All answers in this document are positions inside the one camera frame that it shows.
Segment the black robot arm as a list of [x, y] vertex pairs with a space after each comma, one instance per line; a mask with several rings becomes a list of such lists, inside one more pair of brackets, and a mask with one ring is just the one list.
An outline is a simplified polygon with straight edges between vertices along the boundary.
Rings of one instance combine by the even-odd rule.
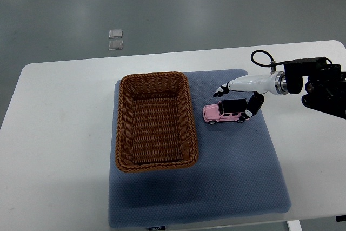
[[326, 57], [304, 58], [283, 63], [290, 94], [302, 89], [302, 104], [310, 109], [345, 118], [345, 72]]

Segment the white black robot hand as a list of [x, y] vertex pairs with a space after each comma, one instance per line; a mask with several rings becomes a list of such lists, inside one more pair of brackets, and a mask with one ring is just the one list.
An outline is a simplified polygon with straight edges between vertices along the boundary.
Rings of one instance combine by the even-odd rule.
[[257, 114], [264, 103], [263, 94], [270, 92], [275, 95], [286, 95], [287, 85], [285, 72], [275, 71], [270, 75], [245, 75], [221, 85], [213, 94], [213, 97], [221, 97], [230, 91], [253, 92], [244, 113], [237, 122], [243, 123], [245, 120]]

